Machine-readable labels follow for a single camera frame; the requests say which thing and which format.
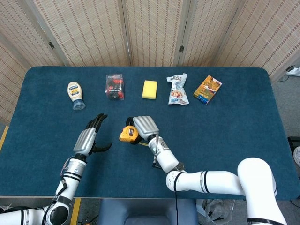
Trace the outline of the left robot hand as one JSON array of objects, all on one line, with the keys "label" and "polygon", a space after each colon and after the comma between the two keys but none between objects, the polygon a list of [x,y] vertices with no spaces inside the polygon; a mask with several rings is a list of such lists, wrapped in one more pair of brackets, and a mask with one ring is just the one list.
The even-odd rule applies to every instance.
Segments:
[{"label": "left robot hand", "polygon": [[112,142],[104,147],[97,147],[95,143],[96,136],[101,127],[102,122],[108,117],[103,112],[98,114],[96,118],[90,120],[86,128],[80,133],[73,151],[76,155],[88,157],[92,153],[105,152],[110,149]]}]

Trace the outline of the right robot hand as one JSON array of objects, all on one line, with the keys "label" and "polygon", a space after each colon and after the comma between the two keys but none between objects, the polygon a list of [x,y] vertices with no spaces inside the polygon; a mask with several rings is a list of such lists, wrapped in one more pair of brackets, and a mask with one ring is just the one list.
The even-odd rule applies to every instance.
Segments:
[{"label": "right robot hand", "polygon": [[142,140],[149,142],[159,135],[159,129],[150,116],[135,116],[128,117],[126,120],[126,127],[130,126],[133,134],[128,137],[131,144],[138,144]]}]

